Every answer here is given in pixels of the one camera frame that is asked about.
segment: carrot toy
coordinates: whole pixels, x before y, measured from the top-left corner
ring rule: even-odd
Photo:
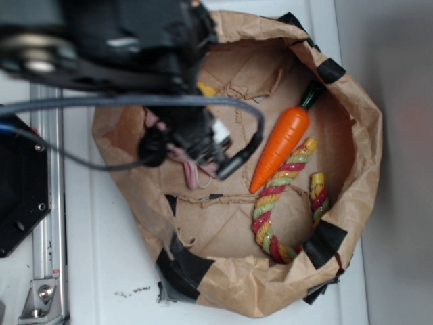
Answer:
[[[311,81],[299,106],[288,108],[280,116],[254,172],[250,191],[257,192],[290,155],[310,125],[307,110],[323,93],[325,86]]]

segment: multicolored rope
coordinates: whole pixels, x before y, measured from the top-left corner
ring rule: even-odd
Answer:
[[[325,187],[325,175],[314,173],[311,176],[310,202],[313,212],[314,228],[319,224],[320,218],[329,210],[329,198]]]
[[[299,171],[305,168],[317,147],[317,140],[309,137],[299,146],[287,161],[274,174],[260,193],[253,211],[252,231],[256,234],[256,242],[264,252],[280,263],[289,264],[298,256],[301,247],[288,247],[278,241],[271,227],[271,211],[279,200],[281,193],[289,185]]]

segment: black tape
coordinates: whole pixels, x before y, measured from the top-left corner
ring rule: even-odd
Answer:
[[[321,220],[314,234],[302,245],[316,269],[324,266],[338,251],[347,231]]]
[[[326,289],[327,289],[327,286],[329,286],[330,284],[336,284],[336,283],[339,282],[338,277],[339,277],[339,276],[336,276],[336,277],[335,277],[334,279],[332,279],[332,280],[329,280],[329,281],[327,281],[327,282],[325,282],[325,283],[322,283],[322,284],[320,284],[320,285],[318,285],[318,286],[315,286],[315,287],[313,287],[313,288],[310,288],[310,289],[309,289],[309,293],[308,293],[308,295],[307,295],[303,300],[304,300],[306,303],[308,303],[309,305],[312,305],[312,304],[316,301],[317,297],[318,297],[320,294],[322,294],[322,295],[325,294],[325,291],[326,291]]]
[[[173,212],[173,215],[176,217],[176,206],[177,206],[177,198],[173,195],[166,195],[165,196],[168,200],[168,203],[170,205],[171,211]]]
[[[178,274],[181,274],[194,288],[198,288],[206,272],[214,263],[214,260],[203,259],[191,253],[183,247],[177,236],[173,236],[170,250],[175,257],[171,267]]]
[[[173,236],[170,251],[175,258],[173,261],[165,250],[156,260],[165,294],[168,300],[195,302],[200,295],[197,288],[214,261],[191,253],[176,235]]]
[[[222,198],[224,196],[224,194],[211,194],[209,196],[209,200],[214,200],[216,198]]]
[[[156,260],[163,286],[163,290],[160,288],[161,299],[195,303],[200,293],[171,267],[171,263],[163,249]]]
[[[300,23],[300,21],[297,19],[297,17],[294,14],[292,14],[291,12],[288,12],[284,16],[281,16],[280,18],[278,18],[277,20],[279,22],[283,22],[285,24],[296,26],[308,34],[308,32],[305,30],[304,26]],[[319,47],[317,45],[315,45],[315,43],[311,39],[311,37],[307,38],[306,41],[311,47],[314,47],[317,51],[320,52]]]
[[[284,16],[281,16],[280,18],[278,18],[277,20],[279,22],[283,22],[285,24],[296,26],[296,27],[302,29],[304,32],[306,32],[305,28],[301,25],[301,23],[297,19],[297,17],[295,17],[295,15],[292,14],[291,12],[288,12]]]
[[[329,58],[317,67],[317,72],[324,83],[335,83],[346,74],[345,69]]]

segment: yellow object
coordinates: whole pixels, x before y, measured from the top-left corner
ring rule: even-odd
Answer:
[[[304,146],[306,146],[309,150],[314,151],[317,147],[317,140],[309,137],[305,140]]]
[[[206,86],[203,82],[197,81],[197,87],[206,97],[215,96],[217,91],[213,89],[211,86]]]
[[[325,183],[325,174],[316,173],[311,176],[311,185],[319,185]]]

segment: blue wire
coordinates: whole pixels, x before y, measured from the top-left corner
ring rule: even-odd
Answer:
[[[15,133],[16,127],[10,123],[5,123],[0,121],[0,134],[13,134]]]

